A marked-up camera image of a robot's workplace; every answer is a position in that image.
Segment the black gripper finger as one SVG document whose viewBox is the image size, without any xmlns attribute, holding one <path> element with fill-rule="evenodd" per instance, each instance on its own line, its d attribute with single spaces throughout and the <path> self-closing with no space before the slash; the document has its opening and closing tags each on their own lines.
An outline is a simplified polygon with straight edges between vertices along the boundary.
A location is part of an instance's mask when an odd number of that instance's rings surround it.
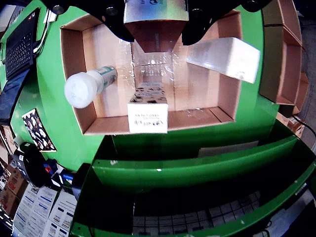
<svg viewBox="0 0 316 237">
<path fill-rule="evenodd" d="M 189 21 L 182 31 L 183 45 L 197 43 L 217 20 L 241 5 L 248 12 L 257 12 L 270 0 L 187 0 Z"/>
<path fill-rule="evenodd" d="M 77 7 L 105 24 L 118 38 L 133 42 L 134 37 L 123 23 L 125 1 L 123 0 L 43 0 L 44 5 L 57 15 L 65 13 L 70 6 Z"/>
</svg>

